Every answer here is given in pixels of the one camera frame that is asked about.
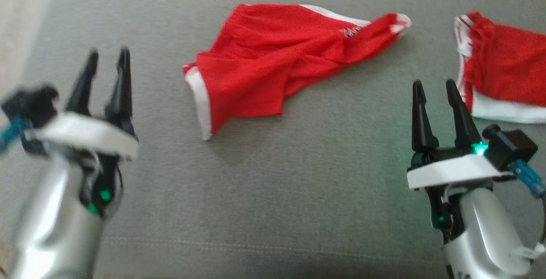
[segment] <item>blue cable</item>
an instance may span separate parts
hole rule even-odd
[[[538,199],[546,196],[546,186],[542,179],[524,160],[519,159],[511,163],[509,169],[518,180],[527,185],[533,197]]]
[[[10,145],[21,136],[21,128],[26,130],[29,124],[20,116],[15,117],[11,123],[0,133],[0,154],[6,152]]]

